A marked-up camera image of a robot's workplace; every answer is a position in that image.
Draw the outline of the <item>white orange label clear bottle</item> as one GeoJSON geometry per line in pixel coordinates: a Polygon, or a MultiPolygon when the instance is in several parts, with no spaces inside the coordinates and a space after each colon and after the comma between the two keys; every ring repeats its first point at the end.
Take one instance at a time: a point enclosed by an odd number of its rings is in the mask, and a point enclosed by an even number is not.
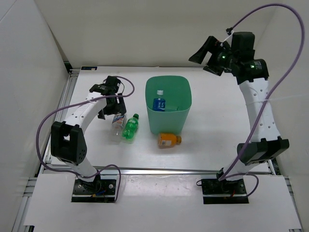
{"type": "Polygon", "coordinates": [[[110,137],[113,142],[118,143],[121,141],[125,124],[126,124],[126,114],[114,115],[110,131],[110,137]]]}

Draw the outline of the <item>blue label clear bottle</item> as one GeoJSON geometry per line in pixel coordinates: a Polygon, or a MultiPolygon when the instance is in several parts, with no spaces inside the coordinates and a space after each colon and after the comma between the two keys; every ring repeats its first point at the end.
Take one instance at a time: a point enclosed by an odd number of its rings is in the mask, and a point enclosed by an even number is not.
{"type": "Polygon", "coordinates": [[[153,99],[152,110],[156,112],[164,112],[166,110],[166,100],[164,99],[164,91],[157,90],[153,99]]]}

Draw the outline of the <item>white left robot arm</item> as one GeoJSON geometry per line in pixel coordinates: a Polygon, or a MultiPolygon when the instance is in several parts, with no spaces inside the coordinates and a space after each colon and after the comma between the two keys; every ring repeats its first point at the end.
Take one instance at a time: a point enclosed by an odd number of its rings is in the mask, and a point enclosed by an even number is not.
{"type": "Polygon", "coordinates": [[[98,171],[86,158],[84,133],[96,117],[105,119],[105,116],[126,113],[122,94],[118,93],[120,85],[120,79],[108,76],[105,82],[90,88],[85,103],[75,112],[51,126],[51,155],[70,166],[90,193],[100,190],[101,181],[96,177],[98,171]]]}

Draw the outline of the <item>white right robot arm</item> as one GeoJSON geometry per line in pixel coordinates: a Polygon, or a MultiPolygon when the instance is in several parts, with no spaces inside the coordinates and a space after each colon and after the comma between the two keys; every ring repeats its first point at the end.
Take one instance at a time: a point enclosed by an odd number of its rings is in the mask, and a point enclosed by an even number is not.
{"type": "Polygon", "coordinates": [[[237,146],[237,157],[222,169],[217,188],[228,193],[234,188],[234,180],[248,173],[255,166],[271,160],[290,146],[277,129],[272,107],[268,101],[268,68],[263,59],[255,59],[255,35],[251,32],[234,32],[224,41],[209,36],[202,47],[193,54],[190,62],[201,64],[211,54],[205,71],[216,76],[232,74],[237,81],[246,104],[250,133],[244,143],[237,146]]]}

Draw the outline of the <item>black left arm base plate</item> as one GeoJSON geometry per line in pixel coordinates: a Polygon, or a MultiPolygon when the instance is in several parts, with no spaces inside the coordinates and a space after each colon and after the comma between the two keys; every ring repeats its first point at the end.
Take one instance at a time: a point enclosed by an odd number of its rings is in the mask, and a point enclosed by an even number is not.
{"type": "Polygon", "coordinates": [[[73,203],[114,203],[117,199],[117,176],[96,176],[93,182],[76,178],[73,185],[73,203]]]}

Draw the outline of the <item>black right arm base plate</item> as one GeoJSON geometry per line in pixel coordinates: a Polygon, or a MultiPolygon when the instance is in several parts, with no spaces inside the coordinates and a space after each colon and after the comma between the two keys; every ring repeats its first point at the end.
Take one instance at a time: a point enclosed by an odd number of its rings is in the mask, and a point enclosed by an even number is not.
{"type": "Polygon", "coordinates": [[[248,204],[244,180],[218,181],[200,179],[196,182],[202,188],[203,204],[248,204]]]}

